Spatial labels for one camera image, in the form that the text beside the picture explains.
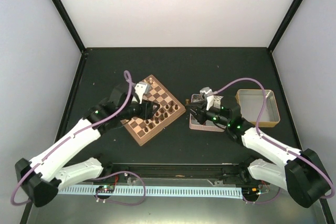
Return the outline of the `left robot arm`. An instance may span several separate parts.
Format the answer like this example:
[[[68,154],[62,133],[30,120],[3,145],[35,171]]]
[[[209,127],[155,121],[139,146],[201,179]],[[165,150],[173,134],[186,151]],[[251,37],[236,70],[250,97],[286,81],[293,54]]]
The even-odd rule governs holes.
[[[106,182],[118,176],[111,166],[94,157],[75,165],[66,164],[122,120],[152,118],[160,106],[143,99],[149,90],[150,85],[145,82],[115,87],[110,97],[89,109],[53,146],[29,161],[22,158],[15,164],[17,187],[23,189],[36,207],[42,207],[64,188],[85,180]]]

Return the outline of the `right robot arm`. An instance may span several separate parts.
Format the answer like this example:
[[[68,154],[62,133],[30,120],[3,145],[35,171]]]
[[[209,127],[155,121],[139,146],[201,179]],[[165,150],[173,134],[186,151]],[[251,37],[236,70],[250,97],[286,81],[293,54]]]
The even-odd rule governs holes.
[[[304,208],[331,190],[331,180],[316,152],[292,148],[263,133],[242,117],[235,98],[222,98],[217,108],[207,100],[189,103],[187,108],[198,123],[212,121],[225,126],[231,140],[268,159],[256,159],[240,168],[238,176],[243,183],[269,182],[286,190]]]

